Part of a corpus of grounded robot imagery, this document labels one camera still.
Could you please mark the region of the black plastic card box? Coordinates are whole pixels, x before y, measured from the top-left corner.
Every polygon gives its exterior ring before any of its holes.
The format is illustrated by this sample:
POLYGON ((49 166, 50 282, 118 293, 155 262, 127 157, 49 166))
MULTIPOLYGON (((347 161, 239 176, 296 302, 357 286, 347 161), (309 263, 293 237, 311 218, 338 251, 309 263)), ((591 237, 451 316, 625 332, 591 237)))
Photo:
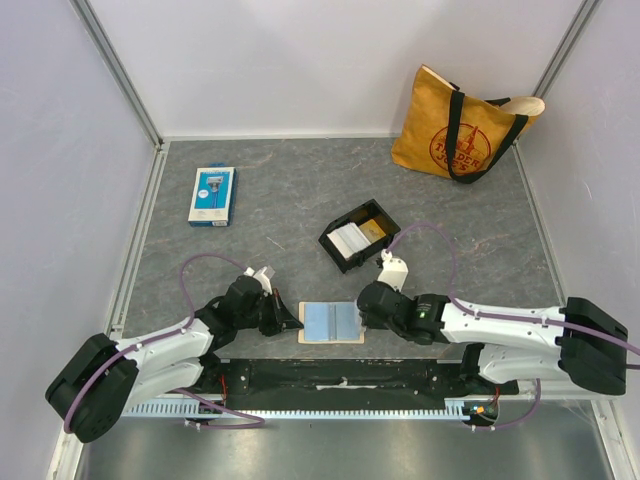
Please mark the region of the black plastic card box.
POLYGON ((400 231, 392 217, 371 199, 332 221, 318 242, 346 274, 389 247, 400 231))

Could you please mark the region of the beige leather card holder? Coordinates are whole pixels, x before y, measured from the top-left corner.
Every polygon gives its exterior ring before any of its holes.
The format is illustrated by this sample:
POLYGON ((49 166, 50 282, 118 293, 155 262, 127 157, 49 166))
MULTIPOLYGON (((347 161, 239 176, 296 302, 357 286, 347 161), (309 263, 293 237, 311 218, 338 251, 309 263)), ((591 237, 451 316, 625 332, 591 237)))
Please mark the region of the beige leather card holder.
POLYGON ((365 327, 355 302, 300 302, 299 344, 363 344, 365 327))

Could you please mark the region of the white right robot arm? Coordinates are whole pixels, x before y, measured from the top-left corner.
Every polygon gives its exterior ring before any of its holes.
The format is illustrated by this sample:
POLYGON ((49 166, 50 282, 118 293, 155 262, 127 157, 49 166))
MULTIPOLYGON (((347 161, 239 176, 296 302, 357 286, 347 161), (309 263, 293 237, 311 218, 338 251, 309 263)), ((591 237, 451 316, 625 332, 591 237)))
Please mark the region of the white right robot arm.
POLYGON ((515 380, 569 380, 607 396, 626 392, 627 329, 591 301, 514 309, 444 295, 403 295, 381 281, 356 301, 368 329, 386 329, 419 345, 462 344, 458 381, 467 392, 515 380))

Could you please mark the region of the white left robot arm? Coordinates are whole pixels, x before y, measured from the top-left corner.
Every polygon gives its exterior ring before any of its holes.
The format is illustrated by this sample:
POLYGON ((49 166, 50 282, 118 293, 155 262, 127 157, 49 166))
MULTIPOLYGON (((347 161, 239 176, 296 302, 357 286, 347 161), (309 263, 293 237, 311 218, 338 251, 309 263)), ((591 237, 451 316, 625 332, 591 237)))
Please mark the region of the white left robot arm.
POLYGON ((158 395, 187 387, 216 388, 215 351, 244 329, 264 336, 302 328, 279 291, 266 280, 241 275, 226 293, 181 322, 128 339, 89 337, 55 377, 45 399, 66 433, 97 440, 121 415, 158 395))

